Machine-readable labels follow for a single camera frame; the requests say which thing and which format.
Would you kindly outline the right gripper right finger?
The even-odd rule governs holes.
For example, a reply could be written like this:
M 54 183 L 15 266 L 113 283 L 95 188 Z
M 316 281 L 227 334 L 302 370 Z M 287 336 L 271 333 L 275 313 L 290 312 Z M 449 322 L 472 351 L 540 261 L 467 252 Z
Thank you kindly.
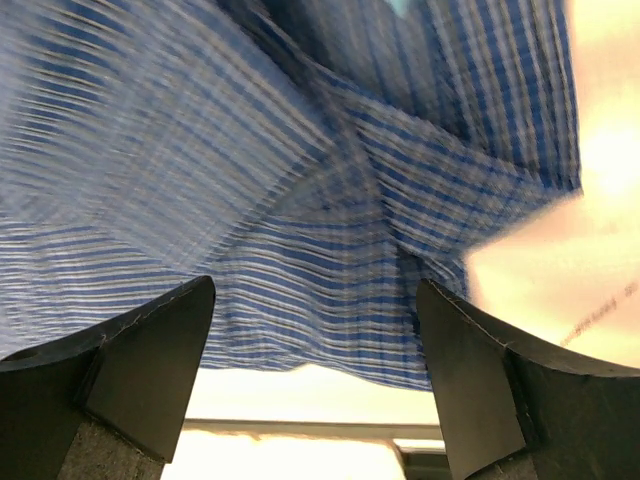
M 416 306 L 453 478 L 638 478 L 638 369 L 542 340 L 433 281 Z

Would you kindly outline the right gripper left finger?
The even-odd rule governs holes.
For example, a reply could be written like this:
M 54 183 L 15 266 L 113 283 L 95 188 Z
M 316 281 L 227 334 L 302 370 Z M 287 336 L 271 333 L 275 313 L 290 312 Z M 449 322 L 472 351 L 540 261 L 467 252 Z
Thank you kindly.
M 4 479 L 158 479 L 209 335 L 208 276 L 1 361 Z

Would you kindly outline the blue checked long sleeve shirt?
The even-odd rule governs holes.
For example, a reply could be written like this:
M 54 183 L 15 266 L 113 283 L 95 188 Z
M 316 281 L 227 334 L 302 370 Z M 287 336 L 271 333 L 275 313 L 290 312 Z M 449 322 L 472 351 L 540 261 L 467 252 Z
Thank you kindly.
M 216 285 L 206 368 L 429 390 L 415 292 L 581 187 L 559 1 L 5 1 L 1 351 Z

